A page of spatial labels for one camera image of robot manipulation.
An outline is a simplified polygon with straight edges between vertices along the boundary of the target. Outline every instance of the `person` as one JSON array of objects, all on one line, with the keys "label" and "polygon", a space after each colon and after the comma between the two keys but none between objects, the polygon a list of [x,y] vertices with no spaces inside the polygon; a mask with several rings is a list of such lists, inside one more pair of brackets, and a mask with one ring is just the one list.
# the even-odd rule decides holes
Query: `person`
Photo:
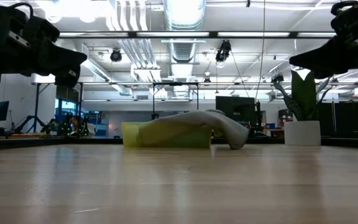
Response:
[{"label": "person", "polygon": [[71,127],[73,131],[77,131],[81,126],[81,118],[79,116],[73,116],[71,118]]}]

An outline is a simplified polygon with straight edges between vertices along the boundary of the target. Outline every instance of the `white cloth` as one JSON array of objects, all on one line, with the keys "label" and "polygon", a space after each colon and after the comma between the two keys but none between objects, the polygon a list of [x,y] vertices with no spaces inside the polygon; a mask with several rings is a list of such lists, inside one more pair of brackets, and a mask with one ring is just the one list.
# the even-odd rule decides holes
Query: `white cloth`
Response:
[{"label": "white cloth", "polygon": [[221,111],[192,111],[155,119],[151,122],[179,121],[187,124],[207,125],[223,133],[232,149],[240,149],[247,141],[249,130],[225,116]]}]

